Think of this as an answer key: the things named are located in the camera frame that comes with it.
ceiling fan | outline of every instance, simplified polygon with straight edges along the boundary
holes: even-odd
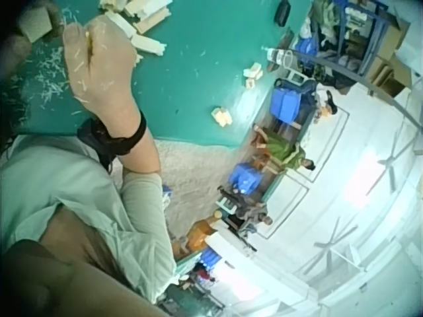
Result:
[[[338,252],[335,252],[332,248],[335,246],[335,244],[338,244],[341,240],[344,240],[347,236],[352,234],[355,230],[357,230],[358,226],[352,227],[350,230],[345,232],[341,235],[336,235],[336,230],[338,230],[340,217],[336,220],[335,227],[332,232],[332,236],[330,237],[329,241],[327,243],[322,242],[315,242],[315,247],[322,249],[320,253],[317,255],[313,263],[310,264],[310,266],[304,271],[304,274],[307,275],[310,273],[310,271],[326,256],[326,270],[327,273],[332,272],[332,253],[338,254]]]
[[[377,162],[383,166],[385,166],[385,170],[379,175],[379,177],[376,179],[375,183],[372,185],[372,187],[370,187],[370,189],[367,191],[366,196],[369,195],[371,193],[371,191],[374,189],[374,187],[376,187],[376,185],[378,185],[378,183],[380,182],[380,180],[384,177],[384,175],[386,174],[386,172],[388,172],[389,174],[389,185],[390,185],[390,189],[391,189],[391,193],[396,192],[397,190],[397,181],[395,179],[395,170],[394,170],[394,162],[412,145],[414,145],[416,138],[418,137],[418,133],[416,134],[415,137],[413,137],[411,139],[410,142],[408,142],[402,149],[401,151],[399,151],[397,154],[395,154],[395,148],[397,147],[397,143],[398,143],[398,139],[399,139],[399,134],[400,134],[401,128],[398,129],[395,132],[394,135],[394,139],[393,139],[393,143],[392,143],[392,148],[391,148],[391,154],[389,155],[388,158],[386,158],[385,160],[378,160]]]

teal table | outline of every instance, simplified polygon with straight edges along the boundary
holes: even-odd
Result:
[[[59,0],[66,23],[85,24],[98,15],[98,1]],[[243,69],[266,66],[262,46],[276,47],[285,28],[273,23],[279,0],[175,0],[172,15],[146,35],[167,44],[163,57],[143,53],[132,89],[154,137],[201,145],[238,147],[274,81],[265,75],[244,87]],[[291,1],[286,28],[298,33],[311,0]],[[60,41],[37,43],[13,87],[28,108],[19,133],[75,135],[88,117],[66,83]],[[221,128],[212,110],[227,108],[233,124]]]

gray floor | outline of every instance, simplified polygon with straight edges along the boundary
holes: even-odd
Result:
[[[163,181],[173,190],[171,204],[166,210],[169,230],[179,237],[196,221],[217,209],[217,187],[227,183],[234,166],[246,156],[248,147],[235,151],[160,141],[158,148]]]

woman in green shirt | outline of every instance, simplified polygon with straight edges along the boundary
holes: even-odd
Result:
[[[305,158],[305,151],[299,146],[299,143],[291,145],[287,140],[273,131],[261,128],[256,124],[254,124],[253,129],[264,140],[263,143],[257,141],[255,143],[256,148],[262,149],[265,153],[280,160],[282,162],[280,167],[282,170],[287,168],[297,170],[301,166],[304,166],[307,170],[314,170],[316,168],[312,160]]]

fan blade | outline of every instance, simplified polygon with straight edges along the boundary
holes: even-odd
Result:
[[[332,273],[332,251],[328,251],[328,255],[326,257],[326,270],[328,273]]]
[[[330,246],[329,243],[315,242],[315,247],[320,249],[325,249]]]
[[[395,134],[394,134],[394,141],[392,142],[392,148],[391,148],[391,156],[394,156],[394,152],[395,152],[395,147],[397,147],[397,142],[399,140],[399,129],[396,130]]]
[[[345,232],[342,236],[339,236],[334,242],[333,244],[337,244],[338,242],[340,242],[341,240],[344,240],[347,236],[349,236],[350,234],[352,234],[355,230],[357,230],[358,226],[352,227],[350,230],[348,230],[347,232]]]
[[[397,184],[395,182],[395,171],[392,166],[389,168],[389,185],[391,186],[391,193],[395,193]]]
[[[320,262],[320,260],[323,259],[325,254],[326,254],[325,251],[320,252],[316,260],[314,260],[313,263],[310,264],[310,266],[304,271],[304,275],[307,275],[308,273],[310,273],[310,271]]]
[[[341,217],[338,217],[335,223],[335,227],[333,228],[332,236],[330,237],[329,243],[332,243],[333,238],[335,237],[336,231],[338,230],[339,220]]]
[[[385,173],[386,173],[386,169],[380,174],[380,176],[376,179],[376,182],[367,191],[367,193],[365,194],[366,196],[371,193],[371,191],[374,189],[374,187],[376,187],[376,185],[378,185],[378,183],[381,181],[382,177],[384,177]]]
[[[413,145],[414,144],[414,142],[416,141],[416,138],[417,138],[417,136],[414,136],[412,139],[411,139],[411,141],[410,142],[408,142],[402,149],[401,149],[401,151],[399,151],[398,153],[397,153],[397,155],[395,155],[394,157],[393,157],[393,159],[394,160],[396,160],[397,158],[399,158],[401,155],[403,155],[403,153],[411,146],[411,145]]]

